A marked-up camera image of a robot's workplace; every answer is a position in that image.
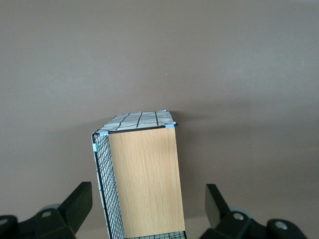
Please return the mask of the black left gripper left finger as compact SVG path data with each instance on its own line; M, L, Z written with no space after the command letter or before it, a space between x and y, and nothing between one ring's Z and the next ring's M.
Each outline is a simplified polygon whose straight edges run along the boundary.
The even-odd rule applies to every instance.
M92 209L92 183L81 182L58 208L44 209L18 222L14 215L0 217L2 239L74 239Z

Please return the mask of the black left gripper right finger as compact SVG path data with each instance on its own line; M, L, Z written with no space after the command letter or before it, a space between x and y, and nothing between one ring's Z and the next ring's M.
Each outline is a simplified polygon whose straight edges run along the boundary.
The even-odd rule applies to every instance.
M305 239L295 224L271 219L263 226L243 212L232 211L215 184L205 188L205 211L210 228L206 239Z

